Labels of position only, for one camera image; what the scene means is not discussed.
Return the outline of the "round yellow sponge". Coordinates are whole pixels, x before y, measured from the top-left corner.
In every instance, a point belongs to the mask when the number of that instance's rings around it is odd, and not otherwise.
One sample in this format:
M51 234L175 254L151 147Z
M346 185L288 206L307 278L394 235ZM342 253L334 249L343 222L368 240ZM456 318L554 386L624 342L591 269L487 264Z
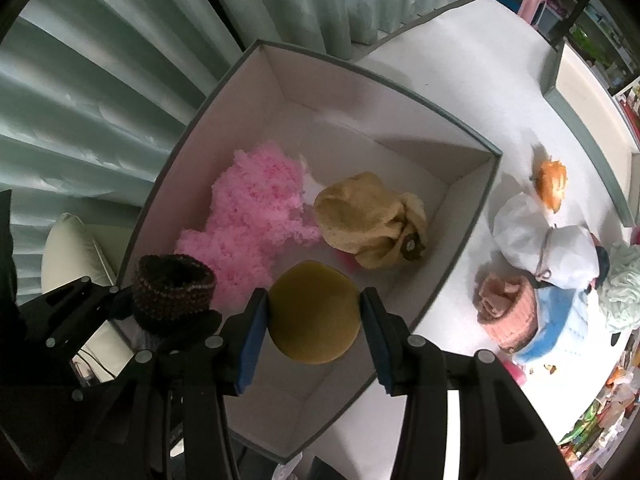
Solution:
M320 365L342 356L360 331L359 289L346 275L303 261L270 287L268 330L288 358Z

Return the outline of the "pink knit hat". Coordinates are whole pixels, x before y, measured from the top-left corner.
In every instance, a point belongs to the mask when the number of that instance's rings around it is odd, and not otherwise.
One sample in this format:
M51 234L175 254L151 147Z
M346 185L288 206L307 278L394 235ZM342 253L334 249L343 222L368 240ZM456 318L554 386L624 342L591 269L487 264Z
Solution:
M477 322L504 352L526 347L538 330L535 289L523 275L500 278L488 274L480 285Z

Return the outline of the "grey box lid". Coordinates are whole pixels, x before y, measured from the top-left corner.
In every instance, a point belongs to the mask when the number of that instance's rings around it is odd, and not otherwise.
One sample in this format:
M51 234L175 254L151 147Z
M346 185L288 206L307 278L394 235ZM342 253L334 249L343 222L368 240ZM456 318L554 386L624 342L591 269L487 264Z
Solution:
M589 157L626 228L639 224L639 142L620 106L569 45L556 52L542 95Z

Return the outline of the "dark striped knit hat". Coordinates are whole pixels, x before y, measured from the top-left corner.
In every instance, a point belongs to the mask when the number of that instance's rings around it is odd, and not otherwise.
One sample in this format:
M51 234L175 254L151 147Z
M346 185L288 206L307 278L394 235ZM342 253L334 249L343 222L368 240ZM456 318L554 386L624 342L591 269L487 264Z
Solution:
M131 284L134 318L151 334L169 334L209 310L216 286L212 269L189 255L143 256Z

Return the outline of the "pink fluffy bath sponge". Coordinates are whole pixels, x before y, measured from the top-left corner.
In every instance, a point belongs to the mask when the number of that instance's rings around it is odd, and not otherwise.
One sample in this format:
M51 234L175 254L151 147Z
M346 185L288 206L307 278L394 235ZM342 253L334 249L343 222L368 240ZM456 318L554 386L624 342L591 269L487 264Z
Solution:
M272 142L234 152L233 164L212 185L205 226L182 230L175 247L213 271L212 309L238 312L254 289L269 287L286 243L318 243L320 230L303 200L305 174L299 160Z

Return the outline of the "light blue cloth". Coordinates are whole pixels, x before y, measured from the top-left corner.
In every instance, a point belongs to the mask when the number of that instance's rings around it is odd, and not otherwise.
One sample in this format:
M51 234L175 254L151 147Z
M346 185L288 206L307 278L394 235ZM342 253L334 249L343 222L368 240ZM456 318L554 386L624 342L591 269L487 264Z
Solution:
M610 345L596 290L548 286L536 290L536 300L538 328L533 339L514 353L518 365L561 367L588 350Z

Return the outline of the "orange fabric flower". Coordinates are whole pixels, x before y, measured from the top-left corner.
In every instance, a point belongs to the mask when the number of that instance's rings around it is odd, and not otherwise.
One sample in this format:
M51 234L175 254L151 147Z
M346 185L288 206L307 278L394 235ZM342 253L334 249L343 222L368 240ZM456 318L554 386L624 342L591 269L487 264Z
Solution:
M566 167L559 160L546 158L536 166L530 180L541 203L552 214L557 214L566 194Z

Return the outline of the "tan cloth pouch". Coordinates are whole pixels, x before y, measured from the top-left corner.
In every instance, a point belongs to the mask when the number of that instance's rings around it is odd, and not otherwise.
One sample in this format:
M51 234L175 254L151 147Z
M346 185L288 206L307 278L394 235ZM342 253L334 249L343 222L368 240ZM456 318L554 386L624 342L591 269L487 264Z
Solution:
M386 188L372 172L325 188L314 200L314 218L326 244L368 270L416 262L426 251L422 200Z

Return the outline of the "mint green bath pouf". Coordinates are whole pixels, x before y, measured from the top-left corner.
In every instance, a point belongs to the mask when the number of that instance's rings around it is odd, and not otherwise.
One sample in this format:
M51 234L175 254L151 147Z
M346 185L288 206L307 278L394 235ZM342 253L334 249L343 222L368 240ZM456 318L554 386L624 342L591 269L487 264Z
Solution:
M599 306L611 333L635 330L640 321L639 246L615 243L610 270L598 290Z

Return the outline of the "white cloth cap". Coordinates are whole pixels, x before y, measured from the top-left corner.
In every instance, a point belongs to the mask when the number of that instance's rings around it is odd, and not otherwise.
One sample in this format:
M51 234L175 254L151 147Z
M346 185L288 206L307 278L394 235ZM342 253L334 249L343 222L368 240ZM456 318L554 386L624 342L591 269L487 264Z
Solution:
M591 233L583 226L550 226L528 194L511 197L498 210L492 236L506 261L538 282L585 290L600 275Z

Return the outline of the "teal curtain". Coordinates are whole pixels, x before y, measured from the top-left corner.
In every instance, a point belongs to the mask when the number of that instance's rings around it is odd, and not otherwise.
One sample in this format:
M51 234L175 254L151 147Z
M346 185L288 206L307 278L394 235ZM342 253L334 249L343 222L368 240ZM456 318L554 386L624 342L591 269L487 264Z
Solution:
M1 40L17 299L52 224L132 226L184 127L258 39L351 60L456 0L27 0Z

